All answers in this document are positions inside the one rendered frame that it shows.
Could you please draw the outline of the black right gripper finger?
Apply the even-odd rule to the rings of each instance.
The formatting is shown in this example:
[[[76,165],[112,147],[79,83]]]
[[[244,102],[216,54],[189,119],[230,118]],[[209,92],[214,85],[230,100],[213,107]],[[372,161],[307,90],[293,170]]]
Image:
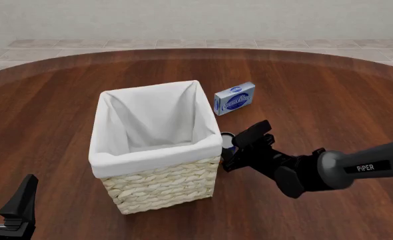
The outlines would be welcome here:
[[[249,163],[246,161],[247,155],[244,150],[222,149],[222,168],[230,173],[236,169],[247,167]]]

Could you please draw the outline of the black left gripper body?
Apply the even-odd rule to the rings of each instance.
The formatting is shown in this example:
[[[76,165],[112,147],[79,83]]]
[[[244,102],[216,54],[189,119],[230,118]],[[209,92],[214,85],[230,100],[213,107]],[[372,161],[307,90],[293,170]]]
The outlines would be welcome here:
[[[7,220],[0,224],[0,240],[31,240],[35,231],[33,222],[20,219]]]

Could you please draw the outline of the blue and white cream cheese box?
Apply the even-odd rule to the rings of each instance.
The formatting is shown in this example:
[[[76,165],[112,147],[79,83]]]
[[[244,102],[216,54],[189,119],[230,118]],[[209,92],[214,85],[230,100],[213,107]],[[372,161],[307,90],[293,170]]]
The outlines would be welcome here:
[[[246,82],[214,94],[214,113],[224,115],[252,103],[255,85]]]

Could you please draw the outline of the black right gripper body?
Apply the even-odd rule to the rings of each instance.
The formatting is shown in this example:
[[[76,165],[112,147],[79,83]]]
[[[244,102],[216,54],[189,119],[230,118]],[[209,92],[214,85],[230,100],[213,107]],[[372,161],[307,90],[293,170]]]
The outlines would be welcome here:
[[[251,167],[259,173],[274,173],[280,166],[284,153],[272,148],[273,140],[260,140],[244,149],[243,167]]]

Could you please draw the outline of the white-lined wicker basket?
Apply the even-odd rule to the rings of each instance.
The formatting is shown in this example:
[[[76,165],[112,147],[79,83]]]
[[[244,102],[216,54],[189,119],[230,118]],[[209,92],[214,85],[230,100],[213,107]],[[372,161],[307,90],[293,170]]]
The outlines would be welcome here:
[[[128,215],[212,197],[222,137],[196,80],[103,91],[89,163]]]

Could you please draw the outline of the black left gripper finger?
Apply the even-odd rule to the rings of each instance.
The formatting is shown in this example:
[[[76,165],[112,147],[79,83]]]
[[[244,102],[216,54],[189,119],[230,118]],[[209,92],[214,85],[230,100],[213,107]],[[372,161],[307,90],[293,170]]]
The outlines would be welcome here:
[[[28,174],[12,198],[0,209],[0,216],[4,220],[21,220],[22,222],[35,222],[35,196],[38,178]]]

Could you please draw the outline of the alphabet soup tin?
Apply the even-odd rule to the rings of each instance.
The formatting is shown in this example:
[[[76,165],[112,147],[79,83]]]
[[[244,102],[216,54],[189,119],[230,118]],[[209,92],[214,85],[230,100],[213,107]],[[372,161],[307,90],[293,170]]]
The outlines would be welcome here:
[[[223,163],[225,160],[230,159],[236,152],[236,146],[232,144],[232,140],[235,135],[229,132],[222,132],[220,135],[222,137],[220,163]]]

